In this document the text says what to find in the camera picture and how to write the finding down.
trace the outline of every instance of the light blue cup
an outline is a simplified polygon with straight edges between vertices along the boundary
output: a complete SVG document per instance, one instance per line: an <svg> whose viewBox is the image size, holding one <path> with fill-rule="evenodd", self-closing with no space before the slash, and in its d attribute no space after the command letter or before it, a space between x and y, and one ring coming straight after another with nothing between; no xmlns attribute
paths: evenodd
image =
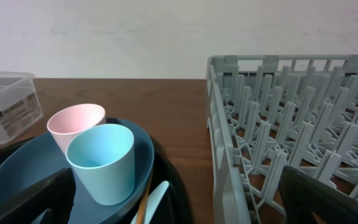
<svg viewBox="0 0 358 224"><path fill-rule="evenodd" d="M77 135L66 159L101 205L124 201L135 186L134 135L119 124L102 124Z"/></svg>

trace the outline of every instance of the gray dish rack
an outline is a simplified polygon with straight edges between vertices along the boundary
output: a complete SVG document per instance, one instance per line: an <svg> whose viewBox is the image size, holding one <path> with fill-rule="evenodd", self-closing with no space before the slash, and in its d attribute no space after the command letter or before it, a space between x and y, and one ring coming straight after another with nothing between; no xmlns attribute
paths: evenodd
<svg viewBox="0 0 358 224"><path fill-rule="evenodd" d="M261 223L266 203L285 215L273 199L284 166L342 179L358 201L358 55L213 56L206 85L215 223Z"/></svg>

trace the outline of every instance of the utensil handle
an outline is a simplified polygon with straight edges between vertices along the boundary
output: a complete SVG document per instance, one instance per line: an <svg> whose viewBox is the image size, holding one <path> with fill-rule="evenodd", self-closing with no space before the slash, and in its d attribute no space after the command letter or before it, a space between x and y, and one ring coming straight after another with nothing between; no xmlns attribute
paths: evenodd
<svg viewBox="0 0 358 224"><path fill-rule="evenodd" d="M146 189L143 193L142 200L140 201L139 209L137 212L136 224L143 224L146 212L147 198L149 197L150 184L152 183L153 171L150 173L150 179L147 183Z"/></svg>

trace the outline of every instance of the brown table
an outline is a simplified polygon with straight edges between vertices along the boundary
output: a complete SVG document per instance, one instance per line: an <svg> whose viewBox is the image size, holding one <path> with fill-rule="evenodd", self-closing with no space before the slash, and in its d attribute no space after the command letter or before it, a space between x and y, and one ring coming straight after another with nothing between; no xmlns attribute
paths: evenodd
<svg viewBox="0 0 358 224"><path fill-rule="evenodd" d="M162 145L186 186L195 222L213 222L204 80L37 78L34 83L44 117L15 141L46 132L48 119L68 106L99 104L106 116L137 123Z"/></svg>

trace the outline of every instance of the dark plastic piece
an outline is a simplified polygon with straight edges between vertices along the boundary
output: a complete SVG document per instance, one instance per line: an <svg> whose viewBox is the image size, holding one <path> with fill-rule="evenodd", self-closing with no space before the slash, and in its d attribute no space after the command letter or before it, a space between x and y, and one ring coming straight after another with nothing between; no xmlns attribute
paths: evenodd
<svg viewBox="0 0 358 224"><path fill-rule="evenodd" d="M279 191L289 224L317 223L312 212L326 223L358 223L357 201L293 167L284 167Z"/></svg>
<svg viewBox="0 0 358 224"><path fill-rule="evenodd" d="M30 223L46 209L41 223L67 223L74 196L73 171L62 169L0 204L0 223Z"/></svg>

